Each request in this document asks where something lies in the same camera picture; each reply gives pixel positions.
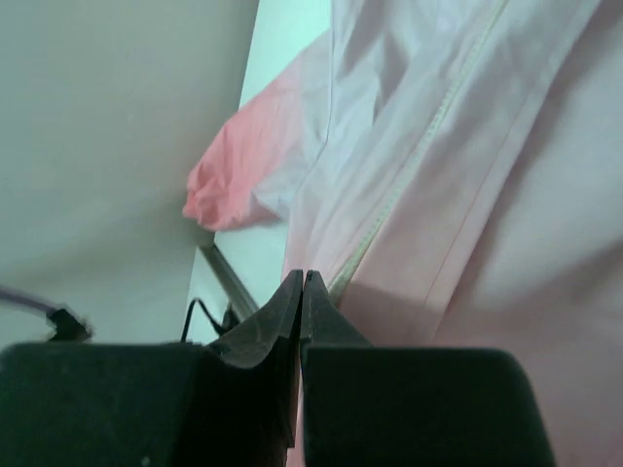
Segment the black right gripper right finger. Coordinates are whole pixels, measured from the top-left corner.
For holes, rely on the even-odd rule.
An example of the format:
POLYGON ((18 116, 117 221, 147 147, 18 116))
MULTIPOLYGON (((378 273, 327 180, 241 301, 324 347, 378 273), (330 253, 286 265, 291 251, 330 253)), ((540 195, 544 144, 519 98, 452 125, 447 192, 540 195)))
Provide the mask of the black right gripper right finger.
POLYGON ((487 348, 377 347, 333 305, 302 294, 303 451, 309 466, 551 466, 520 364, 487 348))

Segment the pink hooded zip jacket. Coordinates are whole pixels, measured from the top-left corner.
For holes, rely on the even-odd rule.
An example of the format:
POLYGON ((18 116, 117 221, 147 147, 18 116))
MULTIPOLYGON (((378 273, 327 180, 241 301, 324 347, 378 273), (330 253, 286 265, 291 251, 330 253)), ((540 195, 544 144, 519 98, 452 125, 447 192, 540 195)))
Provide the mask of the pink hooded zip jacket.
POLYGON ((561 466, 622 462, 622 5, 336 1, 221 128, 183 212, 284 220, 382 344, 519 360, 561 466))

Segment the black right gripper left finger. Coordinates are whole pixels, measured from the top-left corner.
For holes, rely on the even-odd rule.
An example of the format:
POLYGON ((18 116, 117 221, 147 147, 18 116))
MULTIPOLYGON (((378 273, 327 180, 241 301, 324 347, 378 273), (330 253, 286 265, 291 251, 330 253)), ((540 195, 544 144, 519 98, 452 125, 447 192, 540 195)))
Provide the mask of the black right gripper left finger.
POLYGON ((291 271, 207 345, 30 342, 1 354, 5 466, 282 466, 295 441, 291 271))

